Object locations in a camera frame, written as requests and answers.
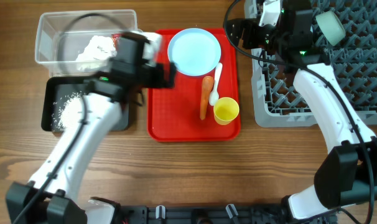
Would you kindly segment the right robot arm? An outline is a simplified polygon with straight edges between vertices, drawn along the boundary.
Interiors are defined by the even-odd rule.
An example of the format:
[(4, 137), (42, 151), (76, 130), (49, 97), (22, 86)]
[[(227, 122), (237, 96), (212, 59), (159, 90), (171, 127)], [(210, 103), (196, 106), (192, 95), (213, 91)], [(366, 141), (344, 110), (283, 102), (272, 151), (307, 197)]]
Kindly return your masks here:
[(314, 44), (311, 26), (320, 17), (309, 1), (264, 1), (255, 19), (224, 17), (223, 29), (241, 54), (262, 47), (292, 75), (327, 145), (327, 157), (305, 190), (282, 199), (273, 217), (279, 223), (328, 218), (347, 207), (368, 204), (370, 222), (377, 201), (377, 136), (360, 119), (340, 88), (326, 53)]

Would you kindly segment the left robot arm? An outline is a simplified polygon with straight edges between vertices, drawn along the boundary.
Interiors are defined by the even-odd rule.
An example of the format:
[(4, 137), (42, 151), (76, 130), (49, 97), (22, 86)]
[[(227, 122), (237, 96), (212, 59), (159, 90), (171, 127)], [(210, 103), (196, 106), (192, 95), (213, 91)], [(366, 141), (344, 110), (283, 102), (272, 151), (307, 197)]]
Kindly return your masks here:
[(81, 208), (77, 197), (86, 169), (98, 146), (122, 118), (122, 104), (140, 88), (172, 88), (176, 66), (156, 62), (162, 36), (124, 32), (108, 72), (85, 78), (87, 94), (47, 160), (28, 183), (12, 183), (6, 194), (12, 223), (119, 223), (120, 204), (92, 198)]

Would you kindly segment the white rice pile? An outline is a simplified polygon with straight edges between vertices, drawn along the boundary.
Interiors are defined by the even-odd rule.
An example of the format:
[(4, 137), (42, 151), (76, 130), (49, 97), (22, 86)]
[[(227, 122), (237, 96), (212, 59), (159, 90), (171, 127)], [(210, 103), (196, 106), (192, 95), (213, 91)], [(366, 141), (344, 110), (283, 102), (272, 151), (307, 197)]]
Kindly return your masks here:
[(80, 92), (56, 97), (53, 102), (54, 112), (52, 118), (52, 130), (61, 132), (74, 126), (82, 117), (82, 102)]

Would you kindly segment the red snack wrapper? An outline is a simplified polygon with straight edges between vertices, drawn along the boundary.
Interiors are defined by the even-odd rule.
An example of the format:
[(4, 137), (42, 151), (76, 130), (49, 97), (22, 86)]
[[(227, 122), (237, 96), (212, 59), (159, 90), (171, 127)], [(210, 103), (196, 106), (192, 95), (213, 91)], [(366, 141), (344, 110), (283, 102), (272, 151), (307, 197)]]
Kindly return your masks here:
[(118, 40), (119, 40), (120, 37), (121, 37), (121, 34), (112, 34), (111, 35), (113, 45), (114, 45), (116, 50), (118, 49)]

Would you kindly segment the green bowl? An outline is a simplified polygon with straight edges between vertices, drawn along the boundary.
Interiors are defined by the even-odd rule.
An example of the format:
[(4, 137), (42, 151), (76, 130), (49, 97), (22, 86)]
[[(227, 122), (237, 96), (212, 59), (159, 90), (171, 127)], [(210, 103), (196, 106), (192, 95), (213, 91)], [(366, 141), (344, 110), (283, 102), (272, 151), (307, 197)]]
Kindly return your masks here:
[(325, 38), (336, 46), (346, 36), (345, 28), (333, 11), (321, 13), (315, 17)]

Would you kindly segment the white tissue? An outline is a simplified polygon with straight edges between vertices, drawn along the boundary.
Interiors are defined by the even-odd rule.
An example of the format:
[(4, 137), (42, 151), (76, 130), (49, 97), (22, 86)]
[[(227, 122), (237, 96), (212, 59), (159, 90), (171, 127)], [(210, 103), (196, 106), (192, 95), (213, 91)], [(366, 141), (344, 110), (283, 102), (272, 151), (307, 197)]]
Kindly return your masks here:
[(81, 72), (104, 67), (109, 58), (116, 55), (116, 47), (111, 37), (95, 35), (76, 58), (76, 68)]

